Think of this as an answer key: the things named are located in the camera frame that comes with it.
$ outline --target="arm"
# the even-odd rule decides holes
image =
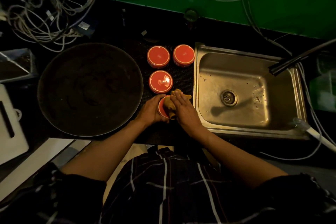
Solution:
[[[155,122],[169,121],[157,113],[158,103],[164,96],[164,94],[157,95],[147,101],[135,120],[118,133],[71,160],[61,171],[65,174],[77,174],[107,181],[141,132]]]
[[[170,99],[176,106],[178,122],[189,136],[201,143],[215,158],[249,187],[255,188],[274,177],[288,175],[281,169],[241,150],[208,131],[202,125],[195,108],[181,91],[177,92],[176,97],[170,96]]]

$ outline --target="stainless steel sink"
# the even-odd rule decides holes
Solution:
[[[194,107],[212,132],[306,139],[293,118],[306,120],[296,68],[274,77],[268,71],[280,58],[195,46]]]

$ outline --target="drain strainer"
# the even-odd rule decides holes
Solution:
[[[237,95],[232,90],[224,90],[220,99],[225,106],[232,107],[237,104]]]

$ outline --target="black countertop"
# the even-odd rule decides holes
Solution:
[[[131,5],[109,0],[98,0],[94,5],[89,17],[97,20],[98,27],[91,38],[83,37],[77,39],[73,45],[89,42],[107,43],[117,46],[129,55],[139,65],[143,80],[144,94],[140,107],[146,100],[154,94],[148,87],[149,75],[154,71],[147,64],[147,50],[154,45],[162,45],[172,52],[173,48],[179,44],[188,44],[194,47],[195,42],[204,43],[207,46],[227,48],[244,52],[253,52],[265,55],[287,57],[288,54],[281,48],[267,42],[258,35],[250,26],[239,25],[229,22],[220,22],[212,19],[200,18],[196,23],[196,28],[192,31],[186,26],[182,13],[159,10],[145,6]],[[36,56],[36,65],[39,74],[43,72],[46,65],[57,55],[55,52],[48,51],[38,44],[31,44],[19,40],[10,30],[5,22],[0,23],[1,31],[4,33],[0,37],[1,51],[15,48],[29,48]],[[276,39],[284,33],[263,30],[269,39]],[[278,40],[293,54],[300,54],[318,44],[324,42],[322,39],[307,38],[298,35],[286,35]],[[316,57],[312,56],[304,60],[307,80],[315,74]],[[174,88],[180,88],[186,94],[193,94],[193,74],[194,67],[182,69],[170,61],[166,70],[174,78]],[[29,152],[19,156],[0,166],[0,181],[8,175],[13,168],[18,166],[29,154],[42,145],[49,137],[83,139],[59,131],[54,128],[42,115],[37,102],[38,78],[6,83],[6,89],[10,95],[13,106],[20,109],[23,113],[20,124],[30,146]],[[328,120],[335,120],[334,113],[317,111],[321,123],[331,137],[335,135]],[[104,140],[116,131],[98,136],[89,137],[89,140]],[[223,139],[258,155],[263,151],[281,158],[300,158],[310,154],[317,146],[317,140],[301,141],[286,139],[259,139],[251,137],[220,135]],[[154,124],[143,132],[136,143],[176,145],[181,142],[192,143],[181,127],[175,123]],[[334,153],[322,146],[318,152],[305,161],[296,161],[305,165],[315,165],[323,167],[335,167],[336,162]]]

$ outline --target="white cutting board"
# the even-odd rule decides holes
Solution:
[[[0,84],[0,165],[27,152],[28,149],[16,111],[5,86]]]

